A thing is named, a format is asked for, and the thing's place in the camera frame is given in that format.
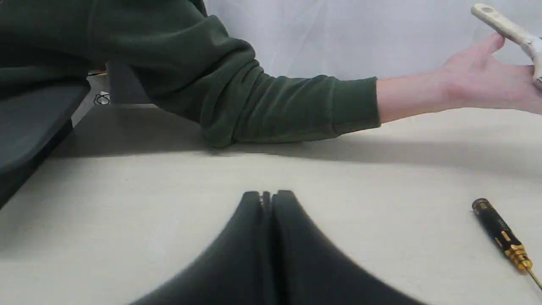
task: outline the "white wall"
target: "white wall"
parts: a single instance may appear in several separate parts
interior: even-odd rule
[[[249,41],[271,75],[392,77],[438,67],[492,30],[475,0],[207,0],[230,35]],[[540,0],[486,0],[542,34]],[[508,42],[503,61],[530,63]]]

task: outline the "person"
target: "person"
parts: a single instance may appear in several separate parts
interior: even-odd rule
[[[329,139],[463,107],[542,113],[533,68],[493,58],[499,34],[434,71],[359,80],[266,74],[202,0],[2,0],[0,37],[4,93],[122,61],[153,103],[197,122],[215,147]]]

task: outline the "black screwdriver handle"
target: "black screwdriver handle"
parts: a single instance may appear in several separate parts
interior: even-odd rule
[[[476,199],[472,208],[486,232],[495,240],[504,254],[521,270],[531,268],[532,262],[525,247],[514,235],[510,227],[485,198]]]

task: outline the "hand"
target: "hand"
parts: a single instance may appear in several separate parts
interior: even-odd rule
[[[494,34],[452,56],[442,67],[450,108],[516,109],[542,114],[542,93],[532,66],[505,65],[493,57],[505,39]]]

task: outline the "sleeve cuff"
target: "sleeve cuff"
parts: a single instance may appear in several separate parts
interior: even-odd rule
[[[377,78],[338,80],[333,95],[333,130],[337,135],[380,127]]]

